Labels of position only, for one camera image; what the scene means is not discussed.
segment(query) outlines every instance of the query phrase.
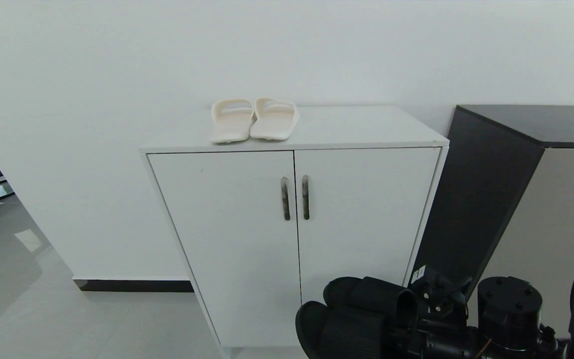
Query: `metal handle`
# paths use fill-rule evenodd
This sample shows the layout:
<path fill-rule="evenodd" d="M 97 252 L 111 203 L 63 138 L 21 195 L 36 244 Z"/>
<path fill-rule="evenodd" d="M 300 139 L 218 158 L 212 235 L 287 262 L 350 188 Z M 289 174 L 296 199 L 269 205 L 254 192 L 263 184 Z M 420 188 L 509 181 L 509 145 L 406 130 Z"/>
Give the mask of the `metal handle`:
<path fill-rule="evenodd" d="M 283 189 L 283 213 L 285 214 L 285 220 L 290 220 L 289 215 L 289 194 L 287 194 L 287 177 L 281 179 L 281 188 Z"/>
<path fill-rule="evenodd" d="M 305 220 L 309 220 L 309 176 L 302 177 L 302 206 Z"/>

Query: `dark wood panel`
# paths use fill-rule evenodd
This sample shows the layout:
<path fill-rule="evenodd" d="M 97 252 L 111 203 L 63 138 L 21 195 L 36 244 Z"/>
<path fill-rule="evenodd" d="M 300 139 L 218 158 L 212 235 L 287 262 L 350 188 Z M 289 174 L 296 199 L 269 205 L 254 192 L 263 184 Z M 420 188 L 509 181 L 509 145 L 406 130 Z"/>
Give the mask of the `dark wood panel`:
<path fill-rule="evenodd" d="M 189 280 L 86 280 L 75 279 L 82 291 L 194 293 Z"/>
<path fill-rule="evenodd" d="M 429 264 L 472 289 L 528 186 L 544 149 L 456 108 L 451 141 L 414 270 Z"/>

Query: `floor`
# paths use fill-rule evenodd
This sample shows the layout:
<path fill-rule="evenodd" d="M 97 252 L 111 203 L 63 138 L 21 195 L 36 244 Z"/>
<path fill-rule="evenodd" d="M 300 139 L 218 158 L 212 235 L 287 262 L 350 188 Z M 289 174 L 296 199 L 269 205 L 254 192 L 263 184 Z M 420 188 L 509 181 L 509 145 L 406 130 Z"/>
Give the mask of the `floor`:
<path fill-rule="evenodd" d="M 16 196 L 0 202 L 0 359 L 219 359 L 193 293 L 82 292 Z"/>

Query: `cabinet door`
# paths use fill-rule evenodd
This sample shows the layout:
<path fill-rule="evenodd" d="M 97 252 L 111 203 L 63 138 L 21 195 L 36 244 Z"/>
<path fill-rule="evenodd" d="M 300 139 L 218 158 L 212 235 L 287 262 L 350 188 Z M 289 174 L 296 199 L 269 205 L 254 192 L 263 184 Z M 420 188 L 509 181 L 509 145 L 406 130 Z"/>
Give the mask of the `cabinet door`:
<path fill-rule="evenodd" d="M 439 148 L 296 151 L 302 300 L 337 277 L 403 285 Z M 303 217 L 309 177 L 309 220 Z"/>
<path fill-rule="evenodd" d="M 221 345 L 298 345 L 293 152 L 149 158 Z"/>

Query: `black cylinder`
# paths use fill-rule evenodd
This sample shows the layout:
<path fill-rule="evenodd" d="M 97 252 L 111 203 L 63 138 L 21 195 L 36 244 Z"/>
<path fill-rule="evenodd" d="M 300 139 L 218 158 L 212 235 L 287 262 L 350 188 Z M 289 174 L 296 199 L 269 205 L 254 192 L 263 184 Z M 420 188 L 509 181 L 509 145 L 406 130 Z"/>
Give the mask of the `black cylinder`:
<path fill-rule="evenodd" d="M 534 350 L 542 295 L 529 282 L 491 277 L 478 285 L 478 325 L 485 339 L 512 351 Z"/>

